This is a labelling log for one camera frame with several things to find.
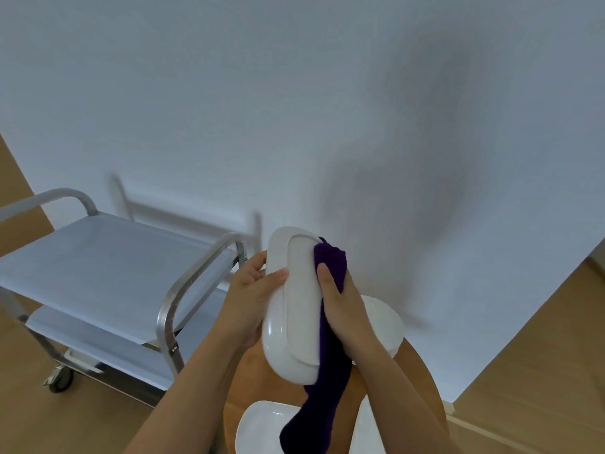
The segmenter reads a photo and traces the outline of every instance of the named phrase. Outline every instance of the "cart handle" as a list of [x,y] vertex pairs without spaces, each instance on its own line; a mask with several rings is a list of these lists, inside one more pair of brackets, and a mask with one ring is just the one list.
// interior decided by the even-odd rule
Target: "cart handle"
[[[241,241],[241,236],[237,232],[228,232],[216,241],[206,254],[198,259],[193,266],[191,266],[187,272],[172,285],[172,287],[170,287],[170,290],[168,290],[168,293],[166,293],[166,296],[164,297],[160,313],[157,316],[155,335],[162,355],[166,359],[166,362],[168,363],[168,366],[170,366],[172,374],[174,374],[175,377],[183,369],[185,363],[178,350],[177,338],[174,334],[174,314],[177,312],[178,305],[189,287],[191,287],[201,273],[232,244],[235,244],[235,247],[237,248],[238,265],[239,267],[242,267],[246,262],[246,251],[244,249],[244,244]],[[206,297],[199,299],[191,312],[195,313],[205,300]]]
[[47,204],[64,197],[75,197],[78,199],[86,209],[86,213],[89,216],[99,214],[97,206],[87,194],[71,188],[57,188],[48,190],[46,192],[41,192],[35,196],[27,197],[12,204],[5,205],[4,207],[0,207],[0,222],[8,220],[19,213],[27,212],[28,210],[38,207],[39,205]]

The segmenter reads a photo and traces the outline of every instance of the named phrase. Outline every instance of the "hand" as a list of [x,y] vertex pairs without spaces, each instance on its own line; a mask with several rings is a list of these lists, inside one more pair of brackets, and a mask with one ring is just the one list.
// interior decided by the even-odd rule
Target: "hand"
[[338,291],[332,274],[324,263],[317,266],[317,279],[324,294],[326,319],[343,343],[347,355],[357,361],[356,356],[364,349],[380,345],[351,274],[347,271],[342,293]]
[[288,278],[286,268],[265,275],[262,267],[266,261],[267,251],[257,253],[233,275],[215,323],[218,330],[240,341],[245,349],[258,341],[268,299]]

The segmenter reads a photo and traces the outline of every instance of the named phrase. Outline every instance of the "left hand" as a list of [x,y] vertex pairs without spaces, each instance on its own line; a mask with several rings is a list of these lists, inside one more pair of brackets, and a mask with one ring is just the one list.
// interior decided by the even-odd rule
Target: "left hand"
[[240,341],[245,349],[260,338],[268,299],[288,278],[285,267],[265,275],[262,267],[266,261],[267,251],[257,253],[233,275],[215,323],[217,329]]

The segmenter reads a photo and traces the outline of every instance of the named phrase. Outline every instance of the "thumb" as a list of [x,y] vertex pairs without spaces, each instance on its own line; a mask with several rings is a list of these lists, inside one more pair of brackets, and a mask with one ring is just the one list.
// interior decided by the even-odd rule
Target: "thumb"
[[334,278],[325,263],[320,263],[319,266],[317,266],[317,279],[320,281],[321,292],[324,294],[324,301],[328,300],[328,302],[330,302],[340,296]]
[[262,297],[268,298],[275,290],[281,287],[288,279],[288,270],[283,267],[254,283],[256,292]]

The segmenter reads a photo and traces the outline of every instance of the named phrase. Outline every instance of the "right hand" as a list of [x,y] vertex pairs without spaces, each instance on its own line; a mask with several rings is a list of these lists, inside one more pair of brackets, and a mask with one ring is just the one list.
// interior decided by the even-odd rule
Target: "right hand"
[[349,271],[342,293],[324,263],[317,266],[317,279],[324,294],[324,312],[332,331],[343,343],[347,355],[353,360],[364,349],[380,345],[366,312],[364,300],[353,283]]

